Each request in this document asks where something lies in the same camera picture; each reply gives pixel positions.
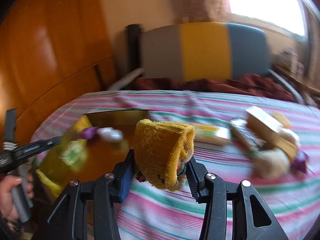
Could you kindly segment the white plastic bag in box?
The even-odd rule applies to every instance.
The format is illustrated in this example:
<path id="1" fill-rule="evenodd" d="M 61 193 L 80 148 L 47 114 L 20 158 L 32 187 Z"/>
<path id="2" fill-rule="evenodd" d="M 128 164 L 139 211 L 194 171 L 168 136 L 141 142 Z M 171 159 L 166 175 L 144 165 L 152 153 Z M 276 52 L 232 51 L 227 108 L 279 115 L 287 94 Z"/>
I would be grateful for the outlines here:
<path id="1" fill-rule="evenodd" d="M 112 127 L 104 127 L 97 129 L 97 134 L 101 139 L 107 142 L 120 142 L 123 140 L 123 133 L 120 130 L 113 129 Z"/>

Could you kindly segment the orange wooden wardrobe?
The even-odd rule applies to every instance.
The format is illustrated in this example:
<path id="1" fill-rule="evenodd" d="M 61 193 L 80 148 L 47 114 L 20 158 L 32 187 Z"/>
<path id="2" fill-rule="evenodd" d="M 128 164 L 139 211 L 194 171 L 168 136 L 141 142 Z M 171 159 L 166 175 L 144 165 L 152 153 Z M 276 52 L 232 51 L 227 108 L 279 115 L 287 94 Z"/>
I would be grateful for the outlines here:
<path id="1" fill-rule="evenodd" d="M 116 81 L 101 0 L 17 0 L 1 23 L 1 118 L 26 144 L 55 110 Z"/>

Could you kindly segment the dark red blanket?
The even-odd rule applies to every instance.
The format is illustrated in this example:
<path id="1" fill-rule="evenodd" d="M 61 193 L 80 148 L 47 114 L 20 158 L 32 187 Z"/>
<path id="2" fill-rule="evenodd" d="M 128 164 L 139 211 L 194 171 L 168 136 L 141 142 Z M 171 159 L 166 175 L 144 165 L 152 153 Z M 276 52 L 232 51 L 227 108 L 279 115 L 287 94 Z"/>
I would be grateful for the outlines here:
<path id="1" fill-rule="evenodd" d="M 269 99 L 296 102 L 293 93 L 269 77 L 249 73 L 235 80 L 217 82 L 211 79 L 180 81 L 175 78 L 136 78 L 129 88 L 132 90 L 191 90 L 196 92 L 214 92 L 258 96 Z"/>

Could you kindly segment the mustard yellow knitted sock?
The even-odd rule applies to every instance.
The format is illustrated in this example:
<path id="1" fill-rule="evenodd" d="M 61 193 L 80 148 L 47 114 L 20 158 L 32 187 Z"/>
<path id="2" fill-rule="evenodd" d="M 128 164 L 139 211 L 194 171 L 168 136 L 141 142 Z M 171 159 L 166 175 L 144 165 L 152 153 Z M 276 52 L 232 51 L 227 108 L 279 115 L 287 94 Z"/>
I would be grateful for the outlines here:
<path id="1" fill-rule="evenodd" d="M 157 189 L 184 187 L 184 165 L 194 153 L 195 127 L 181 122 L 140 120 L 134 138 L 135 162 Z"/>

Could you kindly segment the green white carton in box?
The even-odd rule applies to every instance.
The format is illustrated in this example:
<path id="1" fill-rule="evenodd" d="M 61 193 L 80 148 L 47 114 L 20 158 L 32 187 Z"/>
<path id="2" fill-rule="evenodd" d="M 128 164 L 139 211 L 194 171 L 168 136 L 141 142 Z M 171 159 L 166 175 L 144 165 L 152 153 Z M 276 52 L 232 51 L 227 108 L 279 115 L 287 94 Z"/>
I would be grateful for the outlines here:
<path id="1" fill-rule="evenodd" d="M 70 141 L 60 154 L 62 161 L 69 167 L 76 167 L 87 159 L 86 140 L 78 139 Z"/>

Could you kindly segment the purple snack packet in box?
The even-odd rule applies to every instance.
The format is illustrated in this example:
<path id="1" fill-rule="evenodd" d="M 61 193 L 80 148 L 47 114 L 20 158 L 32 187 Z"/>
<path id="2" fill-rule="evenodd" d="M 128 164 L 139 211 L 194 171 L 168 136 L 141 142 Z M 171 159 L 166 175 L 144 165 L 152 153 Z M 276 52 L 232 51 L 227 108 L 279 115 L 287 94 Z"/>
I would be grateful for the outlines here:
<path id="1" fill-rule="evenodd" d="M 98 127 L 86 127 L 78 135 L 77 139 L 91 140 L 97 134 Z"/>

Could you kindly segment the brown cake packet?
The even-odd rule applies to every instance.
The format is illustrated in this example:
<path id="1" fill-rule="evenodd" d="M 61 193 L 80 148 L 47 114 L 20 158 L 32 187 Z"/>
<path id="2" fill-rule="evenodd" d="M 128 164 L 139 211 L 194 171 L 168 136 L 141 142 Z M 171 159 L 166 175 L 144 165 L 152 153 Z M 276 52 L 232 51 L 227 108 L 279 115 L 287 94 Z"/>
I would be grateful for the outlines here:
<path id="1" fill-rule="evenodd" d="M 246 120 L 231 120 L 230 129 L 233 136 L 247 149 L 251 158 L 256 159 L 260 156 L 259 152 L 263 148 L 265 142 L 258 138 L 258 136 L 248 128 Z"/>

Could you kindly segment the black rolled mat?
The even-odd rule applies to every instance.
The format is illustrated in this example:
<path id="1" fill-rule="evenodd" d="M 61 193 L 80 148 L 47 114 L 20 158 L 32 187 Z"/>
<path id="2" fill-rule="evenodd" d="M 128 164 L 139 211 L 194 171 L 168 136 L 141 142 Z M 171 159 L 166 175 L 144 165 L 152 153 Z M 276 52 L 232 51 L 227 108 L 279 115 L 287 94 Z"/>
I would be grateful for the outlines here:
<path id="1" fill-rule="evenodd" d="M 134 71 L 140 68 L 140 37 L 142 34 L 142 28 L 140 24 L 130 24 L 126 27 L 127 36 L 127 58 L 129 64 L 129 70 Z"/>

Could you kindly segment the yellow green snack packet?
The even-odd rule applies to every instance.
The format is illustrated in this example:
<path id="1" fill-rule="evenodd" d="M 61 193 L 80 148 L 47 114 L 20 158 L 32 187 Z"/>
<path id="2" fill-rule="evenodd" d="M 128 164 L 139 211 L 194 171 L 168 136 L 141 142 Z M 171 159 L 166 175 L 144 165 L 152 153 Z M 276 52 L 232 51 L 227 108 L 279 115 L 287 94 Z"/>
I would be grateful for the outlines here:
<path id="1" fill-rule="evenodd" d="M 229 128 L 205 124 L 193 124 L 195 127 L 195 141 L 213 145 L 227 145 L 231 142 Z"/>

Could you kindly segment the grey yellow blue headboard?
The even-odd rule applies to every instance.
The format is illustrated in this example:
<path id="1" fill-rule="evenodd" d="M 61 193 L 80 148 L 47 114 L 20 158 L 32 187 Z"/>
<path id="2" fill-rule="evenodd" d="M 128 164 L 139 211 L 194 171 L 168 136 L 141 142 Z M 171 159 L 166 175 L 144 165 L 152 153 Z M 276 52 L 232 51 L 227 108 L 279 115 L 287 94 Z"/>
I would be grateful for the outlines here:
<path id="1" fill-rule="evenodd" d="M 140 52 L 144 75 L 180 81 L 225 81 L 271 68 L 264 31 L 236 23 L 195 22 L 143 33 Z"/>

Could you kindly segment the large yellow sponge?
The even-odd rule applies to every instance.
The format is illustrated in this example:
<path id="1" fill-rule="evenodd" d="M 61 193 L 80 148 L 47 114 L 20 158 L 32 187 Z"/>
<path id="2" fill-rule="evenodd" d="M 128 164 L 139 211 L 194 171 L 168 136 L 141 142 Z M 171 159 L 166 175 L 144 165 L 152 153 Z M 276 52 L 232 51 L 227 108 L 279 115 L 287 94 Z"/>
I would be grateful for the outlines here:
<path id="1" fill-rule="evenodd" d="M 266 179 L 282 177 L 287 175 L 291 169 L 289 158 L 279 148 L 258 151 L 252 161 L 259 176 Z"/>

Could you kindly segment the small yellow sponge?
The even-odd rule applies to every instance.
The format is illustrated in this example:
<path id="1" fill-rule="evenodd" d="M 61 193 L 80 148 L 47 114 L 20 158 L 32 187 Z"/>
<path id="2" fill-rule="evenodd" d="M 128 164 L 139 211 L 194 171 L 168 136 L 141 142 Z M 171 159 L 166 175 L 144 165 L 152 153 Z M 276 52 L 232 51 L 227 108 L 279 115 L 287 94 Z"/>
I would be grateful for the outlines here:
<path id="1" fill-rule="evenodd" d="M 278 122 L 280 122 L 285 129 L 291 128 L 291 122 L 285 115 L 281 114 L 280 112 L 272 112 L 271 116 L 275 118 Z"/>

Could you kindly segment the striped pink green bedsheet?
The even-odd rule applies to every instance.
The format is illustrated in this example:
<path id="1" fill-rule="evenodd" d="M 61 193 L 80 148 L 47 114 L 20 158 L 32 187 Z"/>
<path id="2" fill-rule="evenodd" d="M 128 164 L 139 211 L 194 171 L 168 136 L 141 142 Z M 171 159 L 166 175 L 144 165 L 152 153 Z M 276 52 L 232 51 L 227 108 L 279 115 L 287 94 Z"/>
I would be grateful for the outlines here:
<path id="1" fill-rule="evenodd" d="M 303 239 L 319 215 L 319 110 L 254 96 L 179 91 L 118 91 L 85 94 L 55 111 L 36 130 L 32 139 L 61 135 L 87 113 L 119 109 L 148 109 L 155 120 L 226 125 L 243 119 L 255 105 L 264 111 L 280 112 L 300 137 L 309 156 L 307 173 L 292 173 L 279 179 L 253 174 L 251 161 L 239 145 L 217 149 L 195 147 L 194 156 L 226 181 L 247 179 L 255 186 L 281 224 L 289 239 Z M 161 191 L 148 183 L 134 182 L 128 198 L 116 207 L 122 239 L 198 239 L 205 206 L 197 204 L 188 187 L 181 191 Z"/>

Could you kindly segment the gold tray box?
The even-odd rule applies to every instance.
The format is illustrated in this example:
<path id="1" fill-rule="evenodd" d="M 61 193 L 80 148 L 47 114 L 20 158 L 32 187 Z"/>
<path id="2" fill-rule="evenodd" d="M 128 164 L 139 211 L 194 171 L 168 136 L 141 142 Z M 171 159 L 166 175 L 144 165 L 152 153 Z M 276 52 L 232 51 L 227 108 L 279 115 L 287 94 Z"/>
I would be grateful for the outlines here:
<path id="1" fill-rule="evenodd" d="M 71 180 L 84 183 L 111 172 L 116 163 L 123 161 L 133 148 L 136 124 L 149 116 L 146 109 L 96 112 L 81 116 L 61 136 L 61 143 L 47 152 L 36 169 L 48 198 L 55 200 Z M 79 166 L 69 167 L 62 161 L 60 154 L 70 141 L 77 140 L 77 135 L 86 127 L 112 127 L 122 131 L 123 140 L 111 143 L 96 134 L 93 139 L 86 140 L 86 161 Z"/>

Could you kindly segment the wooden side desk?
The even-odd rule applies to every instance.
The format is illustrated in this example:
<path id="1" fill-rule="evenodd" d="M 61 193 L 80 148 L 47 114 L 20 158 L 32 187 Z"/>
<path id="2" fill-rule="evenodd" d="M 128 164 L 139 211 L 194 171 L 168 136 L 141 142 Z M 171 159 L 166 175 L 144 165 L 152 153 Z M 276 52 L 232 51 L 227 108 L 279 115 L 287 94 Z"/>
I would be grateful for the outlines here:
<path id="1" fill-rule="evenodd" d="M 316 85 L 313 81 L 311 81 L 308 77 L 302 75 L 302 74 L 296 74 L 292 73 L 289 70 L 274 64 L 272 66 L 272 69 L 275 72 L 280 73 L 290 81 L 292 81 L 294 84 L 296 84 L 299 88 L 301 88 L 304 91 L 307 91 L 317 97 L 320 95 L 319 86 Z"/>

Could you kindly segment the pink patterned curtain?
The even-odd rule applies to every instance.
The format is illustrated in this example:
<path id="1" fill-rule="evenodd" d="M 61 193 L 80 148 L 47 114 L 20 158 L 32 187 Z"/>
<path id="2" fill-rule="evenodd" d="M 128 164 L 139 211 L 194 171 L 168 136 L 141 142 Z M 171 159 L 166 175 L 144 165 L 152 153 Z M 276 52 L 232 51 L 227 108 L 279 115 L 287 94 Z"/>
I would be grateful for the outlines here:
<path id="1" fill-rule="evenodd" d="M 225 22 L 226 0 L 171 0 L 175 23 Z"/>

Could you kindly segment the cream printed tea box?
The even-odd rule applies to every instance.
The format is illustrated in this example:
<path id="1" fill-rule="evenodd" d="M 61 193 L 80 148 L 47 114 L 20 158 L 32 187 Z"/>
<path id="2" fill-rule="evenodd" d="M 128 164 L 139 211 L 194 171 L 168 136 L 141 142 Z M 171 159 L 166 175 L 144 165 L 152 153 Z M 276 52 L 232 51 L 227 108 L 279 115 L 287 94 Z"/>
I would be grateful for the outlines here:
<path id="1" fill-rule="evenodd" d="M 278 133 L 283 128 L 282 124 L 259 107 L 251 106 L 246 109 L 246 112 L 248 128 L 268 146 L 282 150 L 290 163 L 293 163 L 298 147 L 279 136 Z"/>

